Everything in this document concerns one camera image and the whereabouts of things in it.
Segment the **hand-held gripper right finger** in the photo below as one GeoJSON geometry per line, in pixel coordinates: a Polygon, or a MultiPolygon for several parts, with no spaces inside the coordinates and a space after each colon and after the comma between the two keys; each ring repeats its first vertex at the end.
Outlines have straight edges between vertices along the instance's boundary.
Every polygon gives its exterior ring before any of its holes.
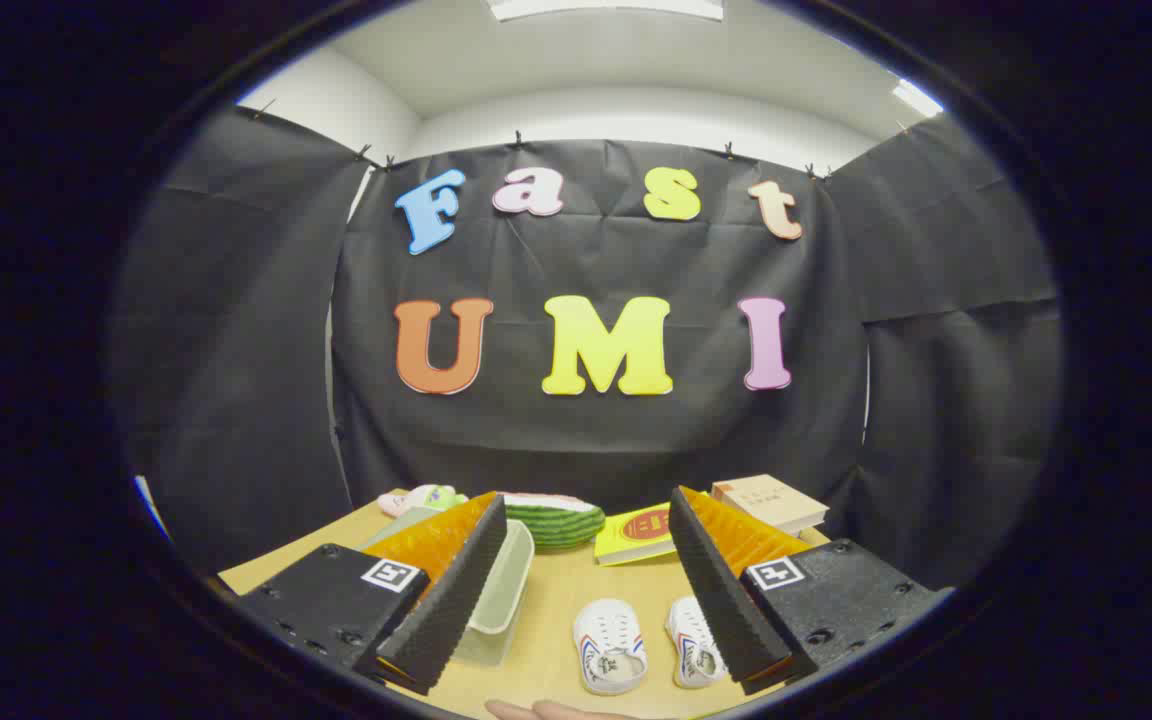
{"type": "Polygon", "coordinates": [[[809,544],[685,486],[672,491],[669,529],[745,694],[882,646],[954,592],[923,585],[854,539],[809,544]]]}

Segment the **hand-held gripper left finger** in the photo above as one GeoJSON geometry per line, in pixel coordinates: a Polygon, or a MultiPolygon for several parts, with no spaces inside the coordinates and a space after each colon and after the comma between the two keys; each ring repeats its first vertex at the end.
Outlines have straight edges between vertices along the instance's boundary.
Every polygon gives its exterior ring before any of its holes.
{"type": "Polygon", "coordinates": [[[488,492],[364,551],[320,544],[238,594],[238,609],[320,664],[429,694],[506,533],[505,498],[488,492]]]}

